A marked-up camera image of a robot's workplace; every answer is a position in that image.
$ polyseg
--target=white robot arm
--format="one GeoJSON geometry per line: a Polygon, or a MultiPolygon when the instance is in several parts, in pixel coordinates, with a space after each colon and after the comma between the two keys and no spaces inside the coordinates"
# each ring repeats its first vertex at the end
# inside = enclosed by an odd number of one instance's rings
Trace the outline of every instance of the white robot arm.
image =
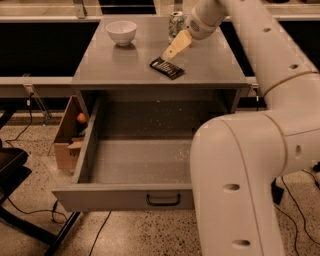
{"type": "Polygon", "coordinates": [[[205,256],[285,255],[271,195],[277,176],[320,161],[320,76],[259,0],[200,0],[187,18],[195,39],[231,16],[268,110],[205,123],[191,177],[205,256]]]}

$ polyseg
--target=drawer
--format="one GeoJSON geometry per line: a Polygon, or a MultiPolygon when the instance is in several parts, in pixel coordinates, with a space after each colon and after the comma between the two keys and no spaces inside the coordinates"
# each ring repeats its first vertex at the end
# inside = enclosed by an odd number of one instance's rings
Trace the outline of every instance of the drawer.
{"type": "Polygon", "coordinates": [[[189,155],[200,125],[221,110],[216,92],[179,97],[100,93],[70,185],[53,189],[67,211],[193,209],[189,155]]]}

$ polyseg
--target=soda can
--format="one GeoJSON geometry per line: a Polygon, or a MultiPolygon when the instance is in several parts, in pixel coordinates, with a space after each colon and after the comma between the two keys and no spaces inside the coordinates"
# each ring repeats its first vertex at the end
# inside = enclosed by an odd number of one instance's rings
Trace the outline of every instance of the soda can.
{"type": "Polygon", "coordinates": [[[169,43],[184,29],[184,16],[181,11],[172,12],[169,17],[169,43]]]}

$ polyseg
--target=cardboard box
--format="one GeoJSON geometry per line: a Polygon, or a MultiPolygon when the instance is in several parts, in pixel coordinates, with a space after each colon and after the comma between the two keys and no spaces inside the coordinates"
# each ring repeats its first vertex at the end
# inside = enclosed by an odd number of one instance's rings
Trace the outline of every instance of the cardboard box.
{"type": "Polygon", "coordinates": [[[69,149],[73,142],[83,138],[79,133],[86,128],[86,124],[77,122],[81,107],[76,96],[72,96],[61,119],[58,132],[54,140],[54,150],[58,169],[75,169],[80,153],[80,147],[69,149]]]}

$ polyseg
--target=black handle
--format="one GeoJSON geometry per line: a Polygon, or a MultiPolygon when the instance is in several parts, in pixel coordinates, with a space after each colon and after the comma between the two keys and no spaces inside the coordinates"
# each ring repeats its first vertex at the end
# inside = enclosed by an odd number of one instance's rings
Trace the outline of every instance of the black handle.
{"type": "Polygon", "coordinates": [[[155,206],[155,207],[158,207],[158,206],[177,206],[181,202],[181,195],[177,194],[177,200],[173,203],[153,203],[150,201],[150,199],[151,199],[151,196],[149,194],[147,194],[146,201],[147,201],[147,204],[150,206],[155,206]]]}

